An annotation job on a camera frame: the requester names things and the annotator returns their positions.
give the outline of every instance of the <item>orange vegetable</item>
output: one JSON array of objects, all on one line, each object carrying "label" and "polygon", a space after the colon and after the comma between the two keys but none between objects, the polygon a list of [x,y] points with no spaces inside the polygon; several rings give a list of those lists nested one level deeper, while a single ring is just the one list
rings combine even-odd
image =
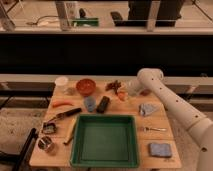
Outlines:
[{"label": "orange vegetable", "polygon": [[66,101],[66,100],[61,100],[61,101],[54,101],[52,102],[52,107],[59,107],[59,106],[63,106],[63,105],[70,105],[73,106],[73,103],[70,101]]}]

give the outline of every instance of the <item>orange bowl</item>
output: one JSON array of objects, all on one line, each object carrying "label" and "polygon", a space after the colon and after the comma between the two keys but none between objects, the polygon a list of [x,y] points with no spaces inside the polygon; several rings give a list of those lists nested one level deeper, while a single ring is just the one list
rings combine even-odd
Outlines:
[{"label": "orange bowl", "polygon": [[77,91],[84,97],[90,96],[96,89],[96,84],[93,80],[85,78],[77,82]]}]

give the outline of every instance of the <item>blue sponge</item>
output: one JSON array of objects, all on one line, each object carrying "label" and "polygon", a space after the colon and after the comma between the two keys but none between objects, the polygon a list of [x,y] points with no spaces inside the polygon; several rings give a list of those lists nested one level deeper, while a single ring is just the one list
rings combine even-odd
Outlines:
[{"label": "blue sponge", "polygon": [[163,143],[150,143],[149,144],[149,152],[153,157],[172,157],[172,150],[170,144]]}]

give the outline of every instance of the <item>chair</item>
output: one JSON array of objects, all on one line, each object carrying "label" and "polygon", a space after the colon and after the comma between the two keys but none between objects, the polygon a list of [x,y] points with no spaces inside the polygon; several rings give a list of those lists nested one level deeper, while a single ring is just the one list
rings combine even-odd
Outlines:
[{"label": "chair", "polygon": [[37,138],[36,129],[32,128],[20,154],[0,152],[0,163],[13,165],[12,171],[18,171],[33,138]]},{"label": "chair", "polygon": [[[185,0],[161,0],[156,26],[175,26],[176,20],[181,18],[180,10]],[[111,12],[115,26],[146,26],[150,1],[129,1],[128,21],[123,21],[118,12]]]}]

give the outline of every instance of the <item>orange object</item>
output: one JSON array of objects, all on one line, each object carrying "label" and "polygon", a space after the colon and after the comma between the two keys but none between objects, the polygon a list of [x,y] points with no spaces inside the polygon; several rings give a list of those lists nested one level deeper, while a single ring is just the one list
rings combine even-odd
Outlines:
[{"label": "orange object", "polygon": [[70,102],[70,101],[65,101],[65,100],[62,100],[62,101],[54,101],[54,102],[52,102],[52,107],[53,107],[53,108],[59,107],[59,106],[63,106],[63,105],[70,105],[70,106],[73,106],[73,103]]},{"label": "orange object", "polygon": [[90,96],[96,89],[96,84],[93,80],[85,78],[77,82],[77,91],[84,97]]},{"label": "orange object", "polygon": [[126,98],[126,93],[125,92],[118,92],[118,98],[121,100],[121,101],[125,101],[125,98]]}]

